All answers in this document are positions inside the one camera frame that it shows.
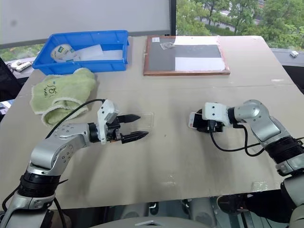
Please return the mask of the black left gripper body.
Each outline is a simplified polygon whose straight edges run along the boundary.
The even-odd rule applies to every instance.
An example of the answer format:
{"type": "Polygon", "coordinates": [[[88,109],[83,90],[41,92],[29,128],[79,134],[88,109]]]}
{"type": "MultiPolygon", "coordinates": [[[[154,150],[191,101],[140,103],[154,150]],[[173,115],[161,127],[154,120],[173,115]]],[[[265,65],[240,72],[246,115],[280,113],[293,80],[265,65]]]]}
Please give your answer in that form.
{"type": "Polygon", "coordinates": [[[116,142],[121,140],[120,128],[122,119],[123,118],[121,116],[117,116],[112,123],[106,123],[106,140],[108,142],[116,142]]]}

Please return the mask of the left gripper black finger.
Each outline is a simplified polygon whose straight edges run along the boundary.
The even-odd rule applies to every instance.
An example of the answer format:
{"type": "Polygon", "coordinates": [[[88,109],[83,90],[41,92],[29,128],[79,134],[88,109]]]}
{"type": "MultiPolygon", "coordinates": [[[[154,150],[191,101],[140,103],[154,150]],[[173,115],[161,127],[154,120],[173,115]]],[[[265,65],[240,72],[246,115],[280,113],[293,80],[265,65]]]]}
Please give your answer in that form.
{"type": "Polygon", "coordinates": [[[132,123],[140,119],[141,117],[136,114],[125,114],[125,115],[119,115],[118,121],[119,123],[132,123]]]}
{"type": "Polygon", "coordinates": [[[148,131],[135,131],[126,135],[121,134],[121,142],[122,144],[134,142],[145,137],[148,133],[148,131]]]}

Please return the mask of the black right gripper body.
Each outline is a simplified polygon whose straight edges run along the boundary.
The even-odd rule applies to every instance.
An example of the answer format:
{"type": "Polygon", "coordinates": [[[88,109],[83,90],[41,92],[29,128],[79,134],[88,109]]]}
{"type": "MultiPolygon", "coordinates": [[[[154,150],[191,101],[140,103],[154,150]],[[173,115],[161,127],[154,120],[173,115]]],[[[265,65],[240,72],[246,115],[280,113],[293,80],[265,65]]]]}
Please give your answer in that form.
{"type": "Polygon", "coordinates": [[[203,120],[202,127],[203,126],[209,127],[209,133],[222,133],[224,128],[224,124],[222,122],[215,120],[203,120]]]}

